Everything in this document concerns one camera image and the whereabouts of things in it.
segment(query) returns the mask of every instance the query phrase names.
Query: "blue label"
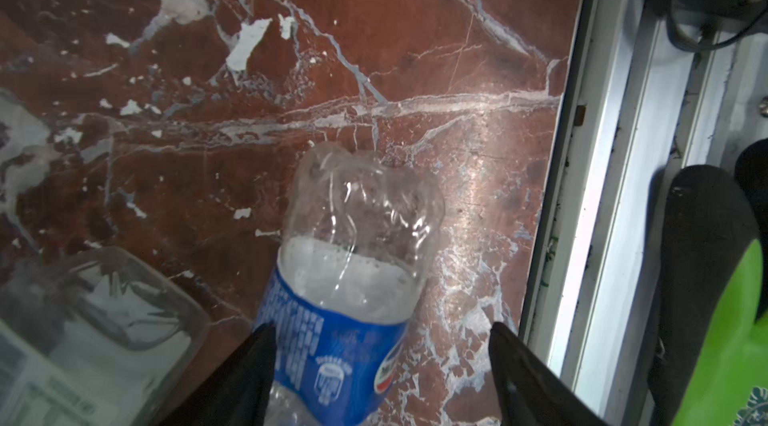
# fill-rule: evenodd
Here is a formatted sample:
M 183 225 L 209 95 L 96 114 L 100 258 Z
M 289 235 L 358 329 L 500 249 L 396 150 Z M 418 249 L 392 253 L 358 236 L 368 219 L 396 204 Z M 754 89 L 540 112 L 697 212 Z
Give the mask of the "blue label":
M 322 424 L 355 426 L 383 401 L 407 322 L 360 322 L 298 297 L 275 268 L 256 327 L 277 328 L 275 380 L 292 389 Z

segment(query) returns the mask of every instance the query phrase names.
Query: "marble surface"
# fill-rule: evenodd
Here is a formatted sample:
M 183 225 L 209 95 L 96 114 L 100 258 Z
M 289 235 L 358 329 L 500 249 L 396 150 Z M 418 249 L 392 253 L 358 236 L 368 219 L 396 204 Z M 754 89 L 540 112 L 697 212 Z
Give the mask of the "marble surface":
M 320 141 L 437 175 L 442 248 L 379 424 L 498 424 L 580 0 L 0 0 L 5 261 L 118 245 L 248 333 Z

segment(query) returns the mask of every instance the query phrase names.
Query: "black wire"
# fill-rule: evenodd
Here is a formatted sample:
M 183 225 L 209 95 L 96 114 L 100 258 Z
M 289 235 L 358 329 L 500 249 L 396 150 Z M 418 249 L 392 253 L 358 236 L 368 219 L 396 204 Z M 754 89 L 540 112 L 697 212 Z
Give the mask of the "black wire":
M 736 33 L 731 38 L 726 39 L 724 42 L 715 43 L 714 45 L 705 45 L 697 42 L 693 38 L 689 37 L 681 28 L 677 19 L 674 17 L 674 1 L 670 0 L 669 13 L 667 17 L 667 32 L 670 37 L 670 42 L 673 46 L 686 52 L 701 53 L 712 52 L 713 50 L 724 48 L 726 46 L 733 45 L 745 36 L 752 35 L 754 33 L 755 26 L 761 19 L 768 13 L 768 4 L 763 10 L 750 22 L 746 28 Z

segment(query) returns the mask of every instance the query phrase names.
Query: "clear plastic container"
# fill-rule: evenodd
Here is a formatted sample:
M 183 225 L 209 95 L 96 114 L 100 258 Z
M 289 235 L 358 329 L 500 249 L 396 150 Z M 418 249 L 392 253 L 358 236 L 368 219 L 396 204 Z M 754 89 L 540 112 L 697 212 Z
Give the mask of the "clear plastic container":
M 363 422 L 389 391 L 444 214 L 434 177 L 306 153 L 256 325 L 277 327 L 268 426 Z
M 0 289 L 0 424 L 146 424 L 209 327 L 120 248 L 17 264 Z

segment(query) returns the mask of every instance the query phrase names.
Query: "green object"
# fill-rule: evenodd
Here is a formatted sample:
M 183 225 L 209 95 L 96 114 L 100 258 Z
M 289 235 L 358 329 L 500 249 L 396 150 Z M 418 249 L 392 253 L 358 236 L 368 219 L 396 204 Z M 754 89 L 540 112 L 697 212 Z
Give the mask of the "green object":
M 755 239 L 717 302 L 674 426 L 768 424 L 768 313 L 754 320 L 762 276 Z

